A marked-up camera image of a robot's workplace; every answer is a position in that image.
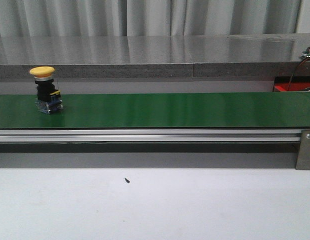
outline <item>white curtain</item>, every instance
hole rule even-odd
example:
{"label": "white curtain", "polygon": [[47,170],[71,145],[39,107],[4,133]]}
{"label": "white curtain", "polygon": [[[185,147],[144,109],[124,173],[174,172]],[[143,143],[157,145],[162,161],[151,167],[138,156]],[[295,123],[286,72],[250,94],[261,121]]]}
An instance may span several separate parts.
{"label": "white curtain", "polygon": [[300,0],[0,0],[0,36],[179,36],[295,31]]}

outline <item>green conveyor belt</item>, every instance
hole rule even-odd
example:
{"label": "green conveyor belt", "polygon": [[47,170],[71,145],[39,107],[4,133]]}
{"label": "green conveyor belt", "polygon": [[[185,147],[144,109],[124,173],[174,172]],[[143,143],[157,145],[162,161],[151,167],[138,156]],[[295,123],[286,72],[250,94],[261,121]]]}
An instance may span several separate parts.
{"label": "green conveyor belt", "polygon": [[35,99],[0,95],[0,129],[310,128],[310,92],[63,95],[52,115]]}

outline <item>wire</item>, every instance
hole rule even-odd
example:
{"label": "wire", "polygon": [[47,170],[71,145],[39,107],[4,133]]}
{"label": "wire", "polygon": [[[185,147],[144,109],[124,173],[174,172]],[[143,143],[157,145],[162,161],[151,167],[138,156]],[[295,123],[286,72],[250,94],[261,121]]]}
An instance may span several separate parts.
{"label": "wire", "polygon": [[306,62],[306,61],[308,61],[308,60],[310,60],[310,59],[309,59],[309,58],[304,58],[304,59],[303,59],[302,61],[300,61],[299,64],[295,67],[295,69],[294,69],[292,75],[291,75],[290,78],[289,78],[287,91],[289,91],[289,88],[290,88],[290,85],[291,85],[291,81],[293,80],[293,77],[294,77],[294,74],[295,74],[296,70],[297,70],[304,62]]}

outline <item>yellow button cap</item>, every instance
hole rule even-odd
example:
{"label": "yellow button cap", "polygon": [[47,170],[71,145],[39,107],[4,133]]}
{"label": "yellow button cap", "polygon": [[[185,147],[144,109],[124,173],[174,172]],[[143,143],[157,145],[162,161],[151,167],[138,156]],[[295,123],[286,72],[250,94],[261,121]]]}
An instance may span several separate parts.
{"label": "yellow button cap", "polygon": [[29,73],[31,75],[35,75],[38,78],[46,78],[51,76],[51,74],[55,71],[52,66],[39,66],[32,68]]}

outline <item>gray countertop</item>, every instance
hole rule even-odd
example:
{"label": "gray countertop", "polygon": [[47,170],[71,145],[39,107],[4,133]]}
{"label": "gray countertop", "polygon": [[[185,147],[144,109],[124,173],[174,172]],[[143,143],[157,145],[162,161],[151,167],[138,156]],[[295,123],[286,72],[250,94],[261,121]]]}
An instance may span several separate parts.
{"label": "gray countertop", "polygon": [[310,34],[2,37],[0,79],[42,65],[59,78],[289,76],[308,46]]}

